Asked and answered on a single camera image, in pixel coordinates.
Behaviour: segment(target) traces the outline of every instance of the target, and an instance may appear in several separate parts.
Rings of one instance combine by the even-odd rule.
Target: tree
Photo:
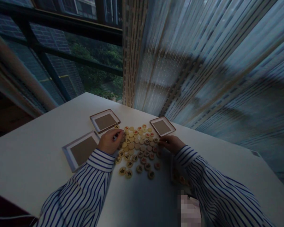
[[[65,37],[73,55],[115,68],[123,67],[121,47],[66,32]],[[78,63],[76,66],[87,92],[108,99],[122,97],[122,77]],[[110,92],[102,88],[103,84]]]

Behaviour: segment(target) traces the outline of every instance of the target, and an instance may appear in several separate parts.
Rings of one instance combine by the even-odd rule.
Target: right hand
[[[176,136],[163,136],[160,138],[159,146],[165,147],[172,154],[176,155],[186,144]]]
[[[120,145],[123,135],[124,135],[124,130],[111,129],[101,136],[97,148],[107,154],[113,155],[113,153],[117,150],[118,146]]]

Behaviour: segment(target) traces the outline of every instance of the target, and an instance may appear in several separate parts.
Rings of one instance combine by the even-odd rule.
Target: sheer curtain
[[[284,0],[149,2],[134,107],[258,151],[284,183]]]

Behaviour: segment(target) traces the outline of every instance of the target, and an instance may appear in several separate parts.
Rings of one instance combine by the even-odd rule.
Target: blue and white striped sleeve
[[[184,146],[175,159],[186,169],[205,215],[215,226],[274,226],[247,187],[213,168],[192,148]]]
[[[95,149],[86,164],[48,197],[35,226],[96,226],[114,160]]]

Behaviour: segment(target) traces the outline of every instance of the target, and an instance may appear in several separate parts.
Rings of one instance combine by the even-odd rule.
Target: pile of game pieces
[[[158,149],[158,138],[155,138],[155,134],[152,132],[152,128],[146,129],[146,125],[138,127],[126,126],[124,128],[124,138],[121,140],[119,147],[119,155],[115,159],[115,164],[121,163],[122,159],[126,161],[126,167],[123,166],[119,169],[119,175],[125,176],[126,179],[130,179],[133,175],[131,168],[134,163],[137,163],[136,172],[142,173],[143,170],[148,172],[148,178],[153,179],[155,173],[150,161],[159,159],[162,152]],[[156,170],[160,170],[161,164],[158,160],[155,160],[153,167]]]

